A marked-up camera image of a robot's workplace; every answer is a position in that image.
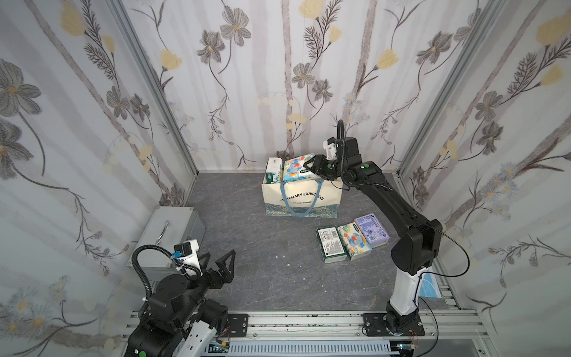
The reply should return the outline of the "cartoon elephant tissue pack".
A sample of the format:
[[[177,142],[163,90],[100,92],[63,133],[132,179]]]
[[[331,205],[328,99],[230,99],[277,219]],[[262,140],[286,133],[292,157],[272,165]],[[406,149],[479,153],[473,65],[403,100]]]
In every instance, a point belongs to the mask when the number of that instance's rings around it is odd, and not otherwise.
[[[373,251],[356,223],[338,226],[337,231],[350,261],[365,257]]]

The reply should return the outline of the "green white tissue pack front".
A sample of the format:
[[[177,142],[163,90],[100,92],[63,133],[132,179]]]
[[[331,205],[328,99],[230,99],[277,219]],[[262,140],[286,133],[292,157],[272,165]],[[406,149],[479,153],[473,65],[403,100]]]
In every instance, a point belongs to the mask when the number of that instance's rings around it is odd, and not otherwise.
[[[338,263],[347,259],[346,250],[336,227],[324,227],[316,230],[324,263]]]

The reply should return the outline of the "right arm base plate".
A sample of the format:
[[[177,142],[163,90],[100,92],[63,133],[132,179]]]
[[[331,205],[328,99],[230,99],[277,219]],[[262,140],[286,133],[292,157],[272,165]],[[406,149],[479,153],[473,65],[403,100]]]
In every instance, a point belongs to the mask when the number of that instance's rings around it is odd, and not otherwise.
[[[423,323],[417,312],[401,316],[396,312],[364,313],[364,333],[372,337],[425,336]]]

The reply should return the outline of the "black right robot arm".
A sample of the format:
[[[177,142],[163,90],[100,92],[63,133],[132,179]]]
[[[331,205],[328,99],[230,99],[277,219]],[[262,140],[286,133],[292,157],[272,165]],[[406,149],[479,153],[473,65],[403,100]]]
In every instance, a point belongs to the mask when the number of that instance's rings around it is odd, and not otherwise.
[[[355,188],[367,196],[388,218],[398,235],[391,250],[396,266],[393,294],[385,312],[364,318],[366,336],[422,336],[419,315],[422,281],[440,252],[445,236],[439,220],[429,220],[413,208],[388,183],[380,167],[363,161],[356,138],[346,136],[338,120],[337,134],[329,138],[325,154],[309,159],[304,167],[326,181],[341,180],[343,188]]]

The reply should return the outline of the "green white tissue pack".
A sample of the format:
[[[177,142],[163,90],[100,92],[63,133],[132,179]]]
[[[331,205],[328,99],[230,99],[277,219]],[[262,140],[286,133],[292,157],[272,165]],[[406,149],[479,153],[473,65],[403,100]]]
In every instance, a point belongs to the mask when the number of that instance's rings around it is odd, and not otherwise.
[[[283,161],[279,157],[269,158],[266,165],[266,183],[281,183],[283,176]]]
[[[347,259],[346,250],[336,227],[324,227],[316,230],[324,263],[338,263]]]

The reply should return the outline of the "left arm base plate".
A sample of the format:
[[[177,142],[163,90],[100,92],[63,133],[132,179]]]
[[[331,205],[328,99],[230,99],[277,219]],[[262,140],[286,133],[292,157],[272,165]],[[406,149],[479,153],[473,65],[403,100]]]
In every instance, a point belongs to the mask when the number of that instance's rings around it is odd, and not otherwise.
[[[226,338],[245,338],[248,332],[249,315],[246,313],[233,313],[228,315],[228,331]]]

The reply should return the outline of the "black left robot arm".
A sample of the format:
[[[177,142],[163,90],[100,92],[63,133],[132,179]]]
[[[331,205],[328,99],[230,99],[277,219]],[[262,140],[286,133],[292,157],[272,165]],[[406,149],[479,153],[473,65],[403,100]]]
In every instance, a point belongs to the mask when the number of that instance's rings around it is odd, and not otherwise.
[[[144,286],[145,298],[125,356],[174,356],[175,352],[201,356],[212,340],[230,332],[227,306],[208,299],[207,293],[233,281],[236,251],[218,259],[216,269],[208,269],[211,255],[198,256],[190,241],[174,249],[142,245],[132,253],[132,267]],[[146,250],[162,253],[176,267],[176,273],[163,278],[156,288],[138,261],[138,255]]]

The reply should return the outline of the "cream canvas tote bag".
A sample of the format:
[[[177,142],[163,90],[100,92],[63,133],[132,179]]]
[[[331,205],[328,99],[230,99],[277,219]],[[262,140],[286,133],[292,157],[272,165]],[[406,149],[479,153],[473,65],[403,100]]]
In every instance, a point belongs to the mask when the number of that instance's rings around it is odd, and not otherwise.
[[[340,180],[268,182],[264,177],[261,187],[269,217],[334,219],[338,216],[343,193]]]

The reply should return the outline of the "green white tissue pack back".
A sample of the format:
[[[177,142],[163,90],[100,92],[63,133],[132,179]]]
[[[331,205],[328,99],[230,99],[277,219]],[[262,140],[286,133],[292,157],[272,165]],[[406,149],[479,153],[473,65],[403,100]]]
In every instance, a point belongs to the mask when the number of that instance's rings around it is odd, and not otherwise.
[[[283,161],[279,157],[269,158],[266,165],[266,183],[281,183],[283,176]]]

